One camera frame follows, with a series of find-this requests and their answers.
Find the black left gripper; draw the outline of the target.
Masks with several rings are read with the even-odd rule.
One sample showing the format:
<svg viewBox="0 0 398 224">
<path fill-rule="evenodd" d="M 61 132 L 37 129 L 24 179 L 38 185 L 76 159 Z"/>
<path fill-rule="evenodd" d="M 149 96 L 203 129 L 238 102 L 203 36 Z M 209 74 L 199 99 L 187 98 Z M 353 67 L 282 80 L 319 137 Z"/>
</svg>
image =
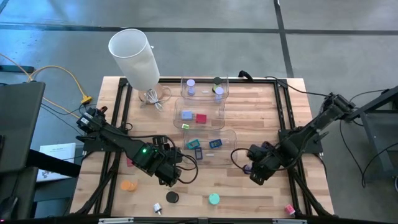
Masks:
<svg viewBox="0 0 398 224">
<path fill-rule="evenodd" d="M 160 152 L 163 161 L 155 171 L 155 176 L 160 177 L 160 185 L 173 186 L 173 182 L 178 182 L 182 171 L 177 165 L 182 162 L 180 149 L 172 149 Z"/>
</svg>

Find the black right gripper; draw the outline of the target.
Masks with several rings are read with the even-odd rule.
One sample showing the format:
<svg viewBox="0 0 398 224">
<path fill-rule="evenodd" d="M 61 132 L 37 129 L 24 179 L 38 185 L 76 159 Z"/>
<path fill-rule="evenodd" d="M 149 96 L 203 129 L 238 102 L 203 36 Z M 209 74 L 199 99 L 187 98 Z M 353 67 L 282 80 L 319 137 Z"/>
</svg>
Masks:
<svg viewBox="0 0 398 224">
<path fill-rule="evenodd" d="M 249 159 L 252 161 L 251 174 L 249 178 L 258 185 L 264 184 L 263 174 L 275 173 L 274 169 L 277 168 L 277 161 L 271 153 L 273 149 L 274 146 L 271 144 L 262 144 L 261 146 L 252 144 L 249 147 Z"/>
</svg>

